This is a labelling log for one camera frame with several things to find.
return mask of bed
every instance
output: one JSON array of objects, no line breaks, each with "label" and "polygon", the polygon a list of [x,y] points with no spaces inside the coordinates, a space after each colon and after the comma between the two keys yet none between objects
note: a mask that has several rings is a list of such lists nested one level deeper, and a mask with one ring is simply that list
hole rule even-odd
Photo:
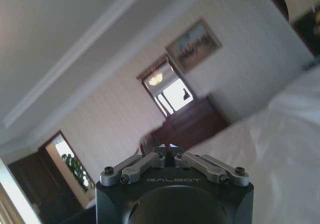
[{"label": "bed", "polygon": [[320,67],[188,152],[246,169],[255,188],[253,223],[319,223]]}]

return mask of white pillow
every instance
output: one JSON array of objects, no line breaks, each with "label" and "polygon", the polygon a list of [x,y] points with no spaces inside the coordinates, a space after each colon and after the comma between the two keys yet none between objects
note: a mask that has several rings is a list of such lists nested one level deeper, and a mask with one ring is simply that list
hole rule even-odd
[{"label": "white pillow", "polygon": [[276,95],[268,108],[320,125],[320,66]]}]

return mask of framed painting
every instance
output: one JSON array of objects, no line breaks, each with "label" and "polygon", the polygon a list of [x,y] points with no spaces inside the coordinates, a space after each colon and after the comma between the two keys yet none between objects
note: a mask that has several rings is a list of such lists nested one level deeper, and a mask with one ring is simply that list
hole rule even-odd
[{"label": "framed painting", "polygon": [[200,19],[168,45],[166,51],[181,71],[186,73],[221,46],[207,23]]}]

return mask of green leaves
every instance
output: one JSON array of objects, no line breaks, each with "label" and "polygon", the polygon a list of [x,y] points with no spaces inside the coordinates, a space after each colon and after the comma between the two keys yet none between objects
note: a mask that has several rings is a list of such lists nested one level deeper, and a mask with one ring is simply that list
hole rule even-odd
[{"label": "green leaves", "polygon": [[63,154],[61,158],[65,162],[65,164],[67,165],[67,167],[69,168],[79,185],[82,187],[84,192],[88,190],[88,187],[86,187],[84,184],[85,179],[87,179],[87,181],[89,182],[89,187],[93,187],[93,182],[90,180],[89,176],[84,171],[84,168],[82,167],[80,161],[77,159],[76,156],[72,157],[70,154]]}]

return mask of white ceiling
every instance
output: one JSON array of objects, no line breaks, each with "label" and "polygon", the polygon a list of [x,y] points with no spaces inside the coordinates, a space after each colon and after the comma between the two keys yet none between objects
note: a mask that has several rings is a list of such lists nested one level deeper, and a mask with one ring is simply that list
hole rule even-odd
[{"label": "white ceiling", "polygon": [[[65,56],[70,57],[70,48],[77,53],[55,79],[44,82],[49,84],[37,92],[36,98],[26,102],[28,107],[22,108],[7,128],[0,127],[3,150],[18,143],[27,145],[30,137],[32,141],[40,138],[43,126],[54,125],[195,0],[132,1],[125,9],[121,0],[0,0],[3,123],[8,113],[14,114],[15,108],[24,103],[26,96],[34,94],[33,89],[48,78],[57,63],[63,63]],[[104,29],[95,26],[102,17],[108,22],[109,10],[119,13],[114,10],[121,8],[122,15],[111,16],[114,19],[111,25],[103,25]],[[97,35],[94,32],[97,29],[103,32]],[[78,45],[84,36],[96,39],[85,47]]]},{"label": "white ceiling", "polygon": [[115,0],[0,0],[0,118]]}]

